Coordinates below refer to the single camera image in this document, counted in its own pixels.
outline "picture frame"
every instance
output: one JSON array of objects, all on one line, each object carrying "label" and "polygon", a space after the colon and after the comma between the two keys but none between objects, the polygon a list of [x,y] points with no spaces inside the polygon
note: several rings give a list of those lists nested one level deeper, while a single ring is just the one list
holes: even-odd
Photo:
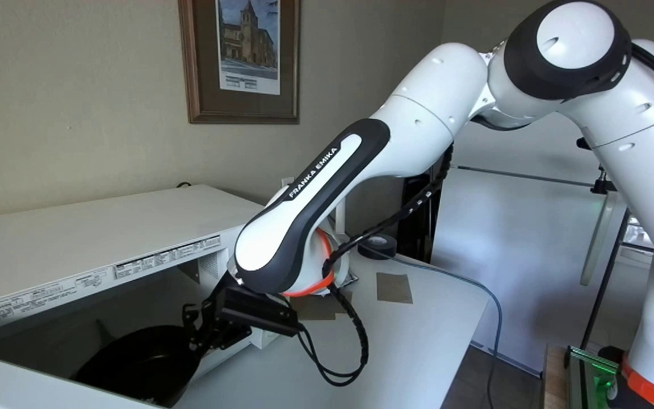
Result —
[{"label": "picture frame", "polygon": [[299,121],[299,0],[179,0],[188,122]]}]

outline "wall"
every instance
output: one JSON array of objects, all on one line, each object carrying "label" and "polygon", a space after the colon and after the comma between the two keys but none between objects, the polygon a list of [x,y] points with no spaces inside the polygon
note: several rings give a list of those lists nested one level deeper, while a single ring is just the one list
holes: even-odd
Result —
[{"label": "wall", "polygon": [[[445,0],[444,41],[471,43],[491,51],[512,30],[547,0]],[[599,0],[617,13],[634,38],[654,38],[654,3]]]},{"label": "wall", "polygon": [[[188,125],[176,0],[0,0],[0,214],[184,180],[267,201],[378,109],[437,43],[440,11],[305,0],[299,125]],[[374,186],[353,203],[394,206],[396,185]]]}]

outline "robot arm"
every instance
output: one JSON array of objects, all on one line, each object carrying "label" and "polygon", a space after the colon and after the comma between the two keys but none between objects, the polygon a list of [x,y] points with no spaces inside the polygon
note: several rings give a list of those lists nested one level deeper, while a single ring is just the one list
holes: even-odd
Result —
[{"label": "robot arm", "polygon": [[[583,129],[654,238],[654,43],[634,43],[597,3],[553,0],[493,55],[460,43],[429,52],[244,227],[237,278],[256,293],[307,288],[323,280],[317,227],[357,185],[427,170],[466,121],[515,129],[553,112]],[[654,386],[654,283],[629,365]]]},{"label": "robot arm", "polygon": [[252,292],[281,293],[323,278],[309,243],[320,220],[357,185],[427,170],[472,116],[489,66],[466,46],[429,52],[363,121],[339,134],[307,170],[254,217],[237,240],[238,278]]}]

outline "orange component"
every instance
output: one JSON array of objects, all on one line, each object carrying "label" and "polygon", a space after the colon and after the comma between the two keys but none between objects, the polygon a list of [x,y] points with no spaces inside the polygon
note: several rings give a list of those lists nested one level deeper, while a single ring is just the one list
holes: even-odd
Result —
[{"label": "orange component", "polygon": [[[320,240],[320,247],[323,247],[323,255],[324,260],[332,255],[332,243],[330,243],[330,237],[324,234],[324,229],[317,229],[317,237]],[[323,288],[328,288],[330,284],[334,283],[334,271],[330,271],[320,283],[307,286],[307,288],[299,288],[299,292],[285,292],[281,295],[286,297],[309,297]]]},{"label": "orange component", "polygon": [[654,385],[646,380],[641,372],[632,370],[629,365],[623,369],[626,386],[638,393],[644,400],[654,405]]}]

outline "white table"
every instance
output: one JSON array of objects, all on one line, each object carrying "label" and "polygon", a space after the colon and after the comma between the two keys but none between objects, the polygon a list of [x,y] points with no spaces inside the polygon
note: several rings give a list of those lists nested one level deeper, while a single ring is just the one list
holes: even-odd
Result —
[{"label": "white table", "polygon": [[[397,262],[353,255],[349,263],[359,275],[353,305],[371,334],[371,363],[354,385],[330,386],[297,338],[278,338],[267,350],[250,347],[198,377],[177,407],[439,409],[487,309],[487,293]],[[378,273],[406,275],[413,302],[378,301]],[[359,338],[348,317],[307,326],[328,369],[357,365]]]}]

